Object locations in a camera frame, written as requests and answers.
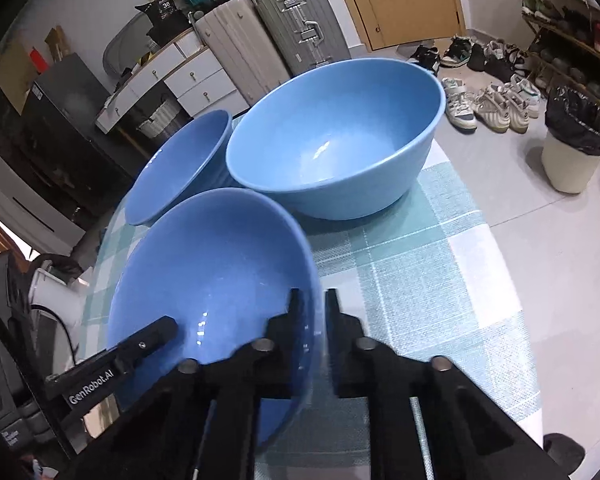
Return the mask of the white drawer desk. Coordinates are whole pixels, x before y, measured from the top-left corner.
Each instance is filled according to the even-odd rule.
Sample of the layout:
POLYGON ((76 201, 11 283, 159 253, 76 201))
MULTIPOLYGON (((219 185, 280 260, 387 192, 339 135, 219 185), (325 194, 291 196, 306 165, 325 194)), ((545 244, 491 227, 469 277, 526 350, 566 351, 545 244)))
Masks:
POLYGON ((161 48, 112 94, 96 118, 108 133, 156 84, 165 84, 190 117, 210 110, 245 113, 249 104, 195 29, 187 29, 161 48))

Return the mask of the white electric kettle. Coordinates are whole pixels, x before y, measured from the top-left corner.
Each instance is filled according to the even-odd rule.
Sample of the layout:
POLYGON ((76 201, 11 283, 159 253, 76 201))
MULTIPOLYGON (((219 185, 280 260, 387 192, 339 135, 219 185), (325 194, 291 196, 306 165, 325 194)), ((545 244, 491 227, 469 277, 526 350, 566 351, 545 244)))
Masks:
POLYGON ((43 269, 36 269, 29 288, 29 302, 52 310, 68 328, 82 323, 90 283, 82 276, 65 283, 43 269))

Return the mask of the black refrigerator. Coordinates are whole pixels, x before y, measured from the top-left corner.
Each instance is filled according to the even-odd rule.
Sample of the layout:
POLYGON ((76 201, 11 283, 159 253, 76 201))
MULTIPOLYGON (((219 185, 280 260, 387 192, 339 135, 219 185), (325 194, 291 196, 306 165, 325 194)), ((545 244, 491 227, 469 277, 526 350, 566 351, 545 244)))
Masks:
POLYGON ((101 162, 131 180, 143 169, 147 158, 119 133, 103 133, 96 118, 108 93, 73 53, 53 64, 33 81, 22 120, 30 132, 87 164, 101 162))

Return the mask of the teal checked tablecloth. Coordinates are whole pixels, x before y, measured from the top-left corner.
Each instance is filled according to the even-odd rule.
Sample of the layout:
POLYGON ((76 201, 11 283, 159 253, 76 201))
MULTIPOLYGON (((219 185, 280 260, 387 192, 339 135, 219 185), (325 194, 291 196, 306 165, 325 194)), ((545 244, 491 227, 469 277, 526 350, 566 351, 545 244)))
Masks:
MULTIPOLYGON (((370 336, 412 359, 447 356, 542 446, 540 388, 522 307, 486 220, 434 141, 410 194, 349 226, 301 220, 324 288, 370 336)), ((107 226, 87 278, 79 360, 105 348, 114 286, 146 234, 107 226)), ((339 401, 329 381, 258 458, 256 479, 368 479, 366 405, 339 401)))

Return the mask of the silver hard suitcase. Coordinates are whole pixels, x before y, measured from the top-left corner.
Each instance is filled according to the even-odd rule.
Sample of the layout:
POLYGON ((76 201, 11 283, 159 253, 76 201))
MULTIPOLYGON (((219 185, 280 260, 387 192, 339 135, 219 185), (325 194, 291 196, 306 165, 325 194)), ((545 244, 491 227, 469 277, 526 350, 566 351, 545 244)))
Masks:
POLYGON ((253 4, 294 76, 350 60, 328 0, 253 0, 253 4))

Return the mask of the blue bowl front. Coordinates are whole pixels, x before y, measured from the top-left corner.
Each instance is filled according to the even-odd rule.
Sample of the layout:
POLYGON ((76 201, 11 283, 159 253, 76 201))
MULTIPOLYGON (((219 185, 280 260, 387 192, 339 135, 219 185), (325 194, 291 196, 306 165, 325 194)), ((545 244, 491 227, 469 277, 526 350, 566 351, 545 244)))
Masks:
POLYGON ((291 330, 292 396, 261 405, 258 445, 270 446, 291 424, 310 392, 323 334, 322 285, 312 250, 294 217, 270 198, 244 188, 217 188, 184 200, 162 216, 130 255, 112 298, 107 344, 113 347, 170 316, 175 338, 152 352, 117 390, 127 410, 186 358, 228 358, 264 335, 301 292, 291 330))

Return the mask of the beige hard suitcase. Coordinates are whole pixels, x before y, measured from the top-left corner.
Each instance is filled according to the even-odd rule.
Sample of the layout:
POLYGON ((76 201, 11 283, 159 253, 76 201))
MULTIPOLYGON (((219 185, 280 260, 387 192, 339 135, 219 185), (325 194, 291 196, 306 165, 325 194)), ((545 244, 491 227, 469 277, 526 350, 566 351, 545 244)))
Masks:
POLYGON ((195 27, 249 106, 290 79, 251 0, 222 3, 195 27))

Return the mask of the woven laundry basket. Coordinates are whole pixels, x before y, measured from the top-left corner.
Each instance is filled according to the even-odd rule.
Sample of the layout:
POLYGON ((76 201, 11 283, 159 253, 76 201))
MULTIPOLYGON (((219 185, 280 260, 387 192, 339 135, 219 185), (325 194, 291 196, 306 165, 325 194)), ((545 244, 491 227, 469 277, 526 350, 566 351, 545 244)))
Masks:
POLYGON ((136 128, 152 143, 162 145, 189 121, 190 116, 181 104, 167 98, 136 128))

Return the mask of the blue bowl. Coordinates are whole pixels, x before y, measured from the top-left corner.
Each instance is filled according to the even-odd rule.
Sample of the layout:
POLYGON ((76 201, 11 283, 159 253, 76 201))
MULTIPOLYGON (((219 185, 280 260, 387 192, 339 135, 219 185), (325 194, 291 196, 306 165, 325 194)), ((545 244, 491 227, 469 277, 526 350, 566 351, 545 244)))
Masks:
POLYGON ((225 161, 232 133, 226 110, 212 110, 174 133, 135 180, 125 200, 126 222, 150 226, 189 197, 234 186, 225 161))
POLYGON ((292 78, 242 116, 226 150, 239 184, 305 216, 355 220, 405 195, 445 109, 440 80, 395 58, 292 78))
POLYGON ((270 198, 244 188, 217 188, 184 200, 162 216, 130 255, 112 298, 107 344, 113 347, 170 316, 175 338, 152 352, 117 390, 127 410, 186 358, 228 358, 264 335, 301 292, 291 330, 292 396, 261 405, 258 445, 270 446, 291 424, 310 392, 323 334, 322 285, 312 250, 294 217, 270 198))

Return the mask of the wooden shoe rack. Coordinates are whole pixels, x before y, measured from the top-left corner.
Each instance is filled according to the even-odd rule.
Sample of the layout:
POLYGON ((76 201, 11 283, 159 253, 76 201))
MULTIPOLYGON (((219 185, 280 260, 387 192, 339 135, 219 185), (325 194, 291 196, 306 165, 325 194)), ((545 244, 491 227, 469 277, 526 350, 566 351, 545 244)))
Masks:
POLYGON ((533 32, 527 49, 531 75, 547 92, 565 84, 600 106, 600 6, 595 0, 521 0, 533 32))

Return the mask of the white bin with black bag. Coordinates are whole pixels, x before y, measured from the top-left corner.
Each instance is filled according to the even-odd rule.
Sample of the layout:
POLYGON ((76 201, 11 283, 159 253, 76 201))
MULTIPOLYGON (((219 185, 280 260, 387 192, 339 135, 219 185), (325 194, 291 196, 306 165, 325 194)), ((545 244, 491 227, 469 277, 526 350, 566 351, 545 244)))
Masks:
POLYGON ((558 192, 580 194, 600 164, 600 106, 558 84, 548 95, 545 125, 541 162, 547 179, 558 192))

